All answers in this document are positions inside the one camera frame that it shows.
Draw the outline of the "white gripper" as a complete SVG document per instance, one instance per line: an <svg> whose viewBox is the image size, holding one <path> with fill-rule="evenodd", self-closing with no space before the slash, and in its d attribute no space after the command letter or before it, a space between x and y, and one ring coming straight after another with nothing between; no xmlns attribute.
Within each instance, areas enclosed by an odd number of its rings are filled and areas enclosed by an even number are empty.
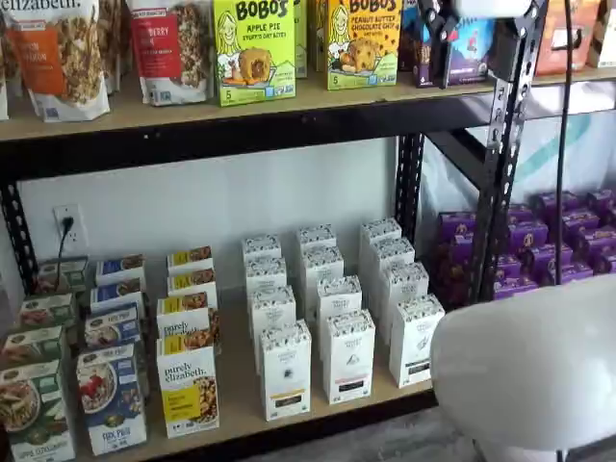
<svg viewBox="0 0 616 462"><path fill-rule="evenodd" d="M449 36L460 17L519 17L530 0L419 0L420 14L430 36L430 80L440 89L449 86L451 46ZM489 69L502 80L515 80L521 36L514 18L497 19L489 50Z"/></svg>

